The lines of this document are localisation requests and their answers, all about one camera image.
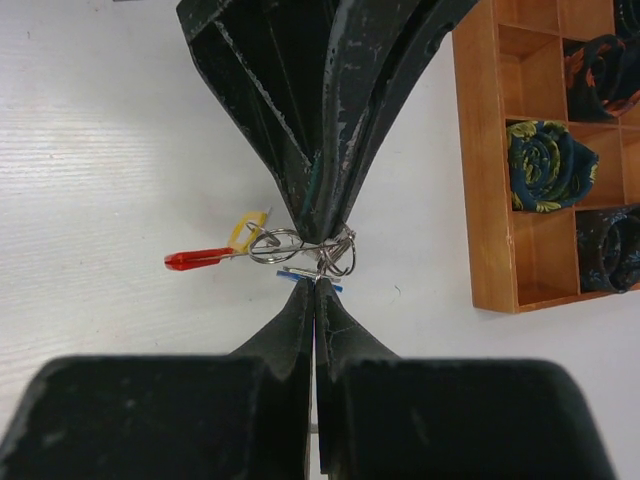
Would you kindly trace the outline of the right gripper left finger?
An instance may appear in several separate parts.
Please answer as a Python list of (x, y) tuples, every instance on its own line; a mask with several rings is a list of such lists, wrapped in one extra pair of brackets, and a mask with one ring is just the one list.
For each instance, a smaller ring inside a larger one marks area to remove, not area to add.
[(225, 355), (67, 356), (26, 388), (5, 479), (304, 479), (314, 287)]

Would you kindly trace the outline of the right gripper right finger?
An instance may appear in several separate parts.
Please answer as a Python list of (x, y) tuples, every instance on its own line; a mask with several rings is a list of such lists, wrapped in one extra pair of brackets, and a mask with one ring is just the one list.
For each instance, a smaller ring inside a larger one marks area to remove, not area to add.
[(582, 390), (540, 359), (402, 358), (315, 286), (321, 471), (332, 479), (612, 479)]

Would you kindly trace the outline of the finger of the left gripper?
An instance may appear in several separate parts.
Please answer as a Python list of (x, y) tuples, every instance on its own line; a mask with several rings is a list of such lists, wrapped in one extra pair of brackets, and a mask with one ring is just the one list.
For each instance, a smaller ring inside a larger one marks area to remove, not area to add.
[(328, 41), (323, 148), (307, 188), (307, 239), (347, 222), (400, 110), (472, 1), (342, 1)]
[(335, 1), (182, 1), (202, 79), (276, 182), (298, 234), (324, 240), (322, 95)]

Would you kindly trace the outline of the key with blue tag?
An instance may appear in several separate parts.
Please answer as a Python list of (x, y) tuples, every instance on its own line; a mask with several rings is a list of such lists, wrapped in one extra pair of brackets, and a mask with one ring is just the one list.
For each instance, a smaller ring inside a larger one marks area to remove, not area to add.
[(338, 292), (338, 293), (342, 293), (344, 290), (344, 287), (340, 284), (341, 280), (337, 277), (331, 277), (331, 276), (326, 276), (326, 275), (320, 275), (315, 271), (312, 270), (307, 270), (307, 269), (299, 269), (299, 268), (294, 268), (294, 267), (283, 267), (279, 270), (276, 271), (276, 276), (280, 277), (280, 278), (285, 278), (287, 280), (290, 281), (298, 281), (301, 280), (303, 278), (306, 279), (310, 279), (313, 282), (317, 282), (318, 280), (321, 279), (326, 279), (328, 280), (333, 289)]

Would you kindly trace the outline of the key with yellow tag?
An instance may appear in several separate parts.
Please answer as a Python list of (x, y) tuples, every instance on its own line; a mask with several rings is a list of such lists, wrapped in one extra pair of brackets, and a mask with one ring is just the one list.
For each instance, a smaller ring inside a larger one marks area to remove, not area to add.
[(270, 214), (270, 209), (266, 211), (249, 211), (244, 214), (232, 230), (227, 246), (235, 253), (247, 253), (250, 245), (264, 230)]

